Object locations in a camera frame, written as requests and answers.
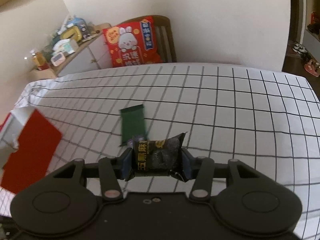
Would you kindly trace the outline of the black sesame snack packet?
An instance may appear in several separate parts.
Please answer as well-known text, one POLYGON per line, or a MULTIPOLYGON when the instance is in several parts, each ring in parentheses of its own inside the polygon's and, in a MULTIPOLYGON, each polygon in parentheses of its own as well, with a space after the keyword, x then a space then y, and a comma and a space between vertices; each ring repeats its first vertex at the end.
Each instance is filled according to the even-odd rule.
POLYGON ((132 149, 132 170, 129 181, 135 177, 173 177, 186 182, 182 164, 182 145, 185 133, 164 140, 136 142, 132 149))

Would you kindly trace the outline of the green snack packet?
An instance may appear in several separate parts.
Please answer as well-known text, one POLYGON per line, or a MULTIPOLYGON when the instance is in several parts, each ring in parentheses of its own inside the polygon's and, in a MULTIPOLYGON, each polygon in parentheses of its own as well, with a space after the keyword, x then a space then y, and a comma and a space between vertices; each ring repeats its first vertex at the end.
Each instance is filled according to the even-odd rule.
POLYGON ((121 146, 133 140, 148 138, 144 117, 144 105, 135 105, 120 110, 121 146))

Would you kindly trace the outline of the purple candy packet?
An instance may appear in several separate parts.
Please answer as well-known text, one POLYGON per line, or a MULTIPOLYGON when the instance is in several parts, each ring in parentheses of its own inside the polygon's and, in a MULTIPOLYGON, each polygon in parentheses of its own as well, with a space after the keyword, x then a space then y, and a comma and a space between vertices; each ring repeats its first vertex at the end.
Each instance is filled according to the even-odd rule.
POLYGON ((136 142, 144 141, 145 139, 146 138, 144 135, 137 135, 135 137, 132 137, 127 141, 127 147, 133 148, 136 142))

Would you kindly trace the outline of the white black checkered tablecloth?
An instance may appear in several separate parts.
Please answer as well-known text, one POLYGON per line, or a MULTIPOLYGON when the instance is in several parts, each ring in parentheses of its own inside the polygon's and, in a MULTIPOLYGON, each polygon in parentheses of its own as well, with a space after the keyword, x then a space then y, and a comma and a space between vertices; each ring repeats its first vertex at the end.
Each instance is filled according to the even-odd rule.
POLYGON ((15 107, 36 107, 62 132, 46 172, 116 157, 120 110, 143 105, 151 140, 185 133, 192 155, 238 159, 296 193, 295 233, 319 239, 319 98, 300 76, 238 66, 152 64, 31 82, 15 107))

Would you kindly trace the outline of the red white cardboard box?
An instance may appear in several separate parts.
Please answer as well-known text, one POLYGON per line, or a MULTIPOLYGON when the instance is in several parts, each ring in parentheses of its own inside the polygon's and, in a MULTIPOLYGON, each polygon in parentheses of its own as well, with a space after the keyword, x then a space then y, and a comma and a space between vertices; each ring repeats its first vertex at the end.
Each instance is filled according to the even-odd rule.
POLYGON ((61 139, 35 107, 10 111, 1 124, 1 188, 17 194, 43 178, 61 139))

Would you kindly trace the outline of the wooden side cabinet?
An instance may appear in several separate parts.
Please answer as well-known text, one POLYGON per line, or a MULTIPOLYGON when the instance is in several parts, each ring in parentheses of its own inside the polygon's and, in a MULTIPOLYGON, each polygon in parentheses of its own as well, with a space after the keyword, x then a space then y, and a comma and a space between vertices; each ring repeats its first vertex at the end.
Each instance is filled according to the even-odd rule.
POLYGON ((94 30, 98 34, 94 38, 81 44, 78 50, 69 55, 59 66, 46 70, 32 70, 30 80, 55 79, 68 74, 111 68, 112 61, 102 32, 109 27, 111 27, 109 23, 95 25, 94 30))

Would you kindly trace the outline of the white pink timer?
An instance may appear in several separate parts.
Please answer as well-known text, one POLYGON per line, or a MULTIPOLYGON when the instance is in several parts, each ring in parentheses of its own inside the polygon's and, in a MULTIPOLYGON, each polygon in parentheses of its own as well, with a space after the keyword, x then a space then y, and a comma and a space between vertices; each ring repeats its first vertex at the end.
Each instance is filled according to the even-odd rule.
POLYGON ((59 52, 59 53, 53 55, 50 59, 52 65, 54 67, 61 65, 62 63, 65 62, 65 60, 66 60, 66 57, 63 52, 59 52))

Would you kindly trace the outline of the orange drink bottle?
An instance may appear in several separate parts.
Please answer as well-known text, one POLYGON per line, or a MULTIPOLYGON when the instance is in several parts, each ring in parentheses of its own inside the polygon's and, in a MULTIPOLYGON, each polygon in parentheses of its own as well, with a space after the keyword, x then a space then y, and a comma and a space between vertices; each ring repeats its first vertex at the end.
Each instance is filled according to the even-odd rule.
POLYGON ((40 51, 32 50, 30 53, 32 55, 32 60, 37 66, 38 70, 46 70, 49 68, 46 58, 40 51))

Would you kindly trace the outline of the red rabbit cushion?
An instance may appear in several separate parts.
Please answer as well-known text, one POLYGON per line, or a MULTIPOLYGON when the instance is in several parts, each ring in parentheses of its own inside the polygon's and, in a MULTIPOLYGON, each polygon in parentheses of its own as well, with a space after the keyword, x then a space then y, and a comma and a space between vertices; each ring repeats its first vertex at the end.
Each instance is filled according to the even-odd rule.
POLYGON ((113 67, 161 63, 152 16, 104 28, 113 67))

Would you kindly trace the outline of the tissue pack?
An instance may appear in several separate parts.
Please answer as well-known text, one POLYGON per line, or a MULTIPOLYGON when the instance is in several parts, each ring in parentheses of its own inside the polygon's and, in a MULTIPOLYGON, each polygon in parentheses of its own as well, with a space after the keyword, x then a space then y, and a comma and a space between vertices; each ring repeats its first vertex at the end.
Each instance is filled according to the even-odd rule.
POLYGON ((63 39, 53 46, 53 54, 64 53, 65 55, 70 55, 75 53, 78 48, 79 46, 74 39, 63 39))

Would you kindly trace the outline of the brown wooden chair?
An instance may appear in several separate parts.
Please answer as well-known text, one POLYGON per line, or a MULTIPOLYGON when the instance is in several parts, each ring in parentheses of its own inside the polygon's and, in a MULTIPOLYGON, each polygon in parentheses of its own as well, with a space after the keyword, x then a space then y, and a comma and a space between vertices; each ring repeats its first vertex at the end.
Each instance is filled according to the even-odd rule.
POLYGON ((161 58, 161 63, 176 63, 177 57, 170 19, 162 15, 151 17, 156 32, 157 54, 161 58))

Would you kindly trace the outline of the yellow tissue box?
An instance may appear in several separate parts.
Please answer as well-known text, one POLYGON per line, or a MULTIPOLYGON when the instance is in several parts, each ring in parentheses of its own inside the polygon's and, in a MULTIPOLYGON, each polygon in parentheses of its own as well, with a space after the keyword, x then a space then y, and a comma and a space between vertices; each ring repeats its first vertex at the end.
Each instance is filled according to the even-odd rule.
POLYGON ((72 39, 75 40, 76 42, 79 42, 82 40, 82 33, 80 29, 74 25, 70 28, 67 28, 61 35, 60 35, 61 40, 66 40, 66 39, 72 39))

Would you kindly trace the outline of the shoes on floor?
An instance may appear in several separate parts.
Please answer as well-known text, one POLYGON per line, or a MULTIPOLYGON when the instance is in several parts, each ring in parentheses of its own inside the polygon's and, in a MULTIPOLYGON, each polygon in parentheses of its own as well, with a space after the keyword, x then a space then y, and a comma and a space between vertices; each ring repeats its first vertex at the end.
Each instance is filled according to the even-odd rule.
POLYGON ((319 62, 312 58, 307 49, 300 43, 295 43, 292 50, 300 55, 304 69, 312 76, 319 77, 319 62))

